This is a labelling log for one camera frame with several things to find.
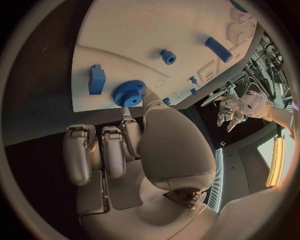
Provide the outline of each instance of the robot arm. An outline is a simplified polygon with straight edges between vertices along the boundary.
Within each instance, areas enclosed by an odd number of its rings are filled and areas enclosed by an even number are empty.
[[[263,118],[267,121],[274,121],[289,129],[293,134],[291,122],[293,114],[285,109],[277,108],[271,102],[266,101],[257,92],[249,91],[239,97],[219,98],[222,100],[218,113],[217,126],[224,121],[230,121],[227,131],[230,132],[243,119],[244,115],[251,118]]]

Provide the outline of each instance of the white pegboard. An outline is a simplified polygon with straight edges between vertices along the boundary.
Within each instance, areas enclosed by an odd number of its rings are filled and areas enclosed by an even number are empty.
[[[222,66],[205,46],[208,37],[214,37],[236,51],[228,40],[229,26],[238,25],[233,11],[236,9],[227,0],[95,0],[82,23],[73,55],[74,112],[118,108],[113,91],[134,79],[145,82],[162,99],[169,97],[172,105],[178,104],[192,88],[207,83],[202,82],[202,72],[209,63],[216,63],[215,78],[245,56],[252,36],[244,40],[238,58]],[[177,56],[174,64],[163,62],[163,49]],[[89,74],[95,64],[101,65],[106,75],[101,95],[89,95]],[[197,78],[198,86],[189,80],[191,76]]]

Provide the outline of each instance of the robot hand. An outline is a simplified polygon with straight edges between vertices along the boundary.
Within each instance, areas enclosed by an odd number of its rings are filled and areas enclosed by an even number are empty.
[[[244,115],[271,121],[268,117],[269,104],[255,91],[249,91],[241,98],[222,96],[217,100],[221,100],[217,126],[220,127],[224,121],[230,121],[227,127],[228,132],[244,119]]]

